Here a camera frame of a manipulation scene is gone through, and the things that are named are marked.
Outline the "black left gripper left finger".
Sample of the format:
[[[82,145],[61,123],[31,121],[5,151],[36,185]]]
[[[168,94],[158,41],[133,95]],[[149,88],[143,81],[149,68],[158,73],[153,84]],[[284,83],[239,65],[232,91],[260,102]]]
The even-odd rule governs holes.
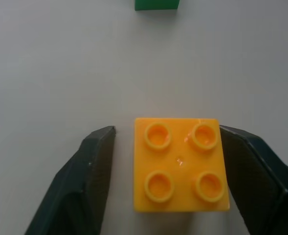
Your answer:
[[[107,126],[85,137],[55,175],[27,235],[98,235],[110,188],[116,129]]]

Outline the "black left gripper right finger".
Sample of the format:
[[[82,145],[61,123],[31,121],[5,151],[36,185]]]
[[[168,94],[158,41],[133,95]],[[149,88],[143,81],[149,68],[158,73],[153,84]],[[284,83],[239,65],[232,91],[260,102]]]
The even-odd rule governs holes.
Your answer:
[[[288,235],[288,166],[260,137],[220,126],[227,183],[251,235]]]

